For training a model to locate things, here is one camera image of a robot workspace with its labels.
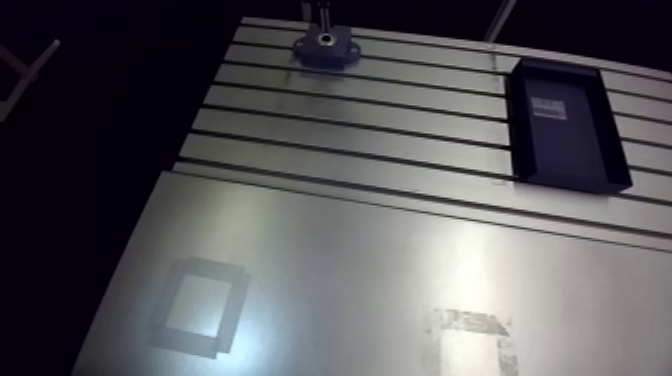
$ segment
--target black rectangular tray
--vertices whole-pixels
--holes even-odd
[[[632,186],[599,70],[521,59],[507,103],[518,180],[594,193]]]

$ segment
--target metal table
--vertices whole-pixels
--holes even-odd
[[[242,23],[75,374],[672,373],[672,74],[356,28],[319,72]],[[631,189],[513,181],[520,56],[602,70]]]

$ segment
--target square outline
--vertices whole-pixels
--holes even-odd
[[[187,274],[231,284],[215,337],[166,326],[173,302]],[[175,260],[149,320],[150,344],[212,359],[217,357],[217,353],[228,353],[231,351],[249,282],[250,276],[235,265],[197,257]]]

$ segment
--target label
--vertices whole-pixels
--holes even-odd
[[[535,97],[531,97],[530,99],[532,99],[532,115],[550,119],[567,120],[565,102]]]

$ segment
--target black background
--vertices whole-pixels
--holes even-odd
[[[498,6],[341,1],[333,20],[479,40]],[[498,42],[670,70],[664,7],[520,0]],[[300,7],[279,0],[0,5],[0,44],[26,61],[54,38],[63,43],[0,123],[1,322],[13,348],[7,370],[69,373],[156,178],[177,155],[242,15],[298,20]]]

